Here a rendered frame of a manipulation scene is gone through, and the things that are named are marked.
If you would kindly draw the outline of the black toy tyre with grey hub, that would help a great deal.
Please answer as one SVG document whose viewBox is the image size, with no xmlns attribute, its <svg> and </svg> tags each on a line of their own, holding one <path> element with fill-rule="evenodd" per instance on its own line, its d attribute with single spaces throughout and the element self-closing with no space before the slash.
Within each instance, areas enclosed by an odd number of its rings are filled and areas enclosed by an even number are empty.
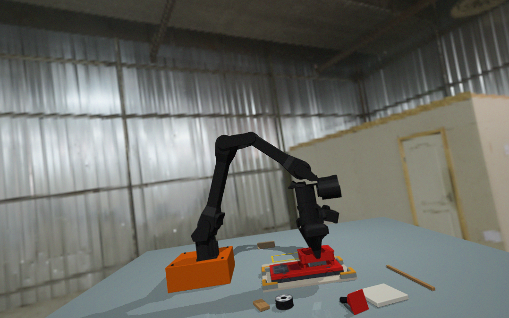
<svg viewBox="0 0 509 318">
<path fill-rule="evenodd" d="M 275 303 L 279 310 L 289 310 L 294 307 L 293 297 L 289 294 L 278 295 L 275 298 Z"/>
</svg>

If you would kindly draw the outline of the red car hood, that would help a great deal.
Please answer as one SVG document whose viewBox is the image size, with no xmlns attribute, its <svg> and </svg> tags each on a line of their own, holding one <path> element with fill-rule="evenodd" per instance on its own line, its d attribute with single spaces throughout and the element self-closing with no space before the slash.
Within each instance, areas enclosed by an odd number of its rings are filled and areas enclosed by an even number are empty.
<svg viewBox="0 0 509 318">
<path fill-rule="evenodd" d="M 320 261 L 327 261 L 327 260 L 334 260 L 334 250 L 329 245 L 322 245 L 321 247 L 321 257 L 317 258 L 311 249 L 309 248 L 302 248 L 297 249 L 299 259 L 301 263 L 314 263 L 314 262 L 320 262 Z"/>
</svg>

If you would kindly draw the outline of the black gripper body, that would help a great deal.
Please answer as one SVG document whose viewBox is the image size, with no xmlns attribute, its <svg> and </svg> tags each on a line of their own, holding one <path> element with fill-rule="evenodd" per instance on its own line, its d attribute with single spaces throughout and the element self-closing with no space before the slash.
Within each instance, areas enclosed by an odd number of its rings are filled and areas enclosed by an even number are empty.
<svg viewBox="0 0 509 318">
<path fill-rule="evenodd" d="M 317 201 L 297 203 L 299 217 L 297 227 L 301 226 L 306 237 L 329 234 L 328 226 L 319 222 Z"/>
</svg>

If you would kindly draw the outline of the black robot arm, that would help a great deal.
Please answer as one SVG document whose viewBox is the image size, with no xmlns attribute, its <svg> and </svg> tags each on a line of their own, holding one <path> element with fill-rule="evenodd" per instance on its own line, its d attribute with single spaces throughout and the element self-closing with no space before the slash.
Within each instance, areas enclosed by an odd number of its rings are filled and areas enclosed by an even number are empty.
<svg viewBox="0 0 509 318">
<path fill-rule="evenodd" d="M 297 203 L 306 203 L 316 200 L 314 185 L 317 187 L 318 197 L 332 199 L 342 197 L 337 175 L 318 178 L 311 172 L 310 165 L 298 158 L 288 155 L 271 145 L 254 132 L 236 135 L 221 135 L 215 142 L 216 165 L 206 208 L 199 218 L 197 229 L 191 234 L 196 247 L 196 261 L 216 259 L 219 255 L 216 235 L 223 225 L 225 212 L 221 212 L 221 202 L 231 161 L 237 150 L 254 146 L 273 160 L 280 163 L 296 179 L 317 181 L 314 184 L 292 181 L 288 189 L 295 189 Z M 338 223 L 339 213 L 330 209 L 328 205 L 319 206 L 319 222 Z"/>
</svg>

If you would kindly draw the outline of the white flat square slab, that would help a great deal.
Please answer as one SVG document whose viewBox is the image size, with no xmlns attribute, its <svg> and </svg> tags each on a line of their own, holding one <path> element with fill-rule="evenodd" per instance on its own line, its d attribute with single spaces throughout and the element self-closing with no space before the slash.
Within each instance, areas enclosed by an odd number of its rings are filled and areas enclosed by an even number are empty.
<svg viewBox="0 0 509 318">
<path fill-rule="evenodd" d="M 407 294 L 387 284 L 367 287 L 363 289 L 363 292 L 366 300 L 378 308 L 409 299 Z"/>
</svg>

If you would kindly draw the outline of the thin wooden stick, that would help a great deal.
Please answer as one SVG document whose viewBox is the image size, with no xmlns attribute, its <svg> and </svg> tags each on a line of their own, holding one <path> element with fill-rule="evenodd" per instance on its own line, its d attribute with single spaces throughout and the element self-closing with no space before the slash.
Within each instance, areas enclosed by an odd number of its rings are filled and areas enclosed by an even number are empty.
<svg viewBox="0 0 509 318">
<path fill-rule="evenodd" d="M 432 290 L 432 291 L 435 291 L 435 287 L 434 287 L 434 286 L 429 285 L 429 284 L 427 284 L 427 283 L 424 283 L 423 281 L 421 281 L 421 280 L 419 280 L 419 279 L 417 279 L 417 278 L 415 278 L 415 277 L 412 277 L 412 276 L 410 276 L 409 274 L 407 274 L 407 273 L 405 273 L 405 272 L 402 272 L 402 271 L 400 271 L 399 269 L 396 269 L 396 268 L 394 268 L 394 267 L 392 267 L 392 266 L 390 266 L 390 265 L 386 265 L 386 266 L 387 266 L 387 268 L 389 268 L 389 269 L 391 269 L 391 270 L 393 270 L 393 271 L 395 271 L 395 272 L 397 272 L 397 273 L 399 273 L 399 274 L 401 274 L 401 275 L 405 276 L 406 278 L 408 278 L 408 279 L 410 279 L 410 280 L 413 280 L 414 282 L 416 282 L 416 283 L 418 283 L 418 284 L 420 284 L 420 285 L 422 285 L 422 286 L 424 286 L 424 287 L 426 287 L 426 288 L 428 288 L 428 289 L 430 289 L 430 290 Z"/>
</svg>

